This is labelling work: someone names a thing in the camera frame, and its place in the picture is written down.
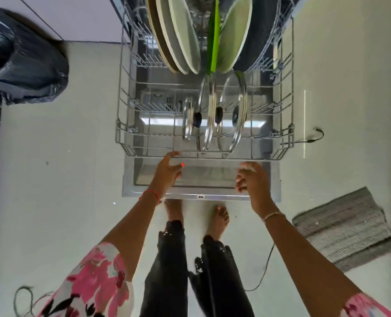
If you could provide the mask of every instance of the dishwasher rack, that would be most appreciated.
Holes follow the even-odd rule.
[[[210,8],[212,0],[201,1],[204,8]],[[188,96],[198,100],[205,73],[201,71],[198,75],[186,76],[171,73],[149,27],[144,0],[125,0],[124,8],[116,142],[129,157],[161,158],[167,152],[178,150],[186,159],[269,161],[282,159],[294,146],[292,0],[285,11],[279,8],[271,44],[262,59],[254,69],[245,73],[247,118],[239,146],[232,153],[220,147],[226,146],[223,141],[231,140],[233,132],[216,132],[212,149],[207,151],[200,151],[199,144],[198,147],[195,144],[204,134],[202,128],[191,135],[189,143],[184,142],[184,102]],[[207,48],[209,13],[191,9],[191,14],[203,58]],[[225,80],[232,74],[217,75],[218,97]],[[224,116],[232,115],[237,104],[230,102],[223,106]],[[206,110],[207,106],[203,106],[201,112]],[[255,152],[257,146],[261,146],[260,152]]]

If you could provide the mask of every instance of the bare foot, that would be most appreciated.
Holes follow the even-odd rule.
[[[218,241],[228,224],[229,214],[225,205],[217,205],[215,206],[206,235],[210,235],[214,240]]]
[[[184,216],[182,215],[182,200],[180,199],[166,199],[164,201],[167,212],[167,220],[179,220],[184,225]]]

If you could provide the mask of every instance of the black pants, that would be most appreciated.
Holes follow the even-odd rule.
[[[196,274],[187,270],[185,234],[180,221],[159,232],[158,253],[145,279],[141,317],[187,317],[188,277],[207,317],[251,317],[254,313],[228,246],[205,236]]]

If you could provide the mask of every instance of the trash bag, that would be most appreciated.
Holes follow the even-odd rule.
[[[51,102],[68,85],[69,65],[46,39],[0,9],[0,92],[6,104]]]

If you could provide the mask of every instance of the floral sleeve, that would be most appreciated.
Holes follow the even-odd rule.
[[[129,317],[133,289],[115,246],[95,246],[69,274],[38,317]]]
[[[356,294],[348,300],[340,317],[391,317],[391,311],[365,294]]]

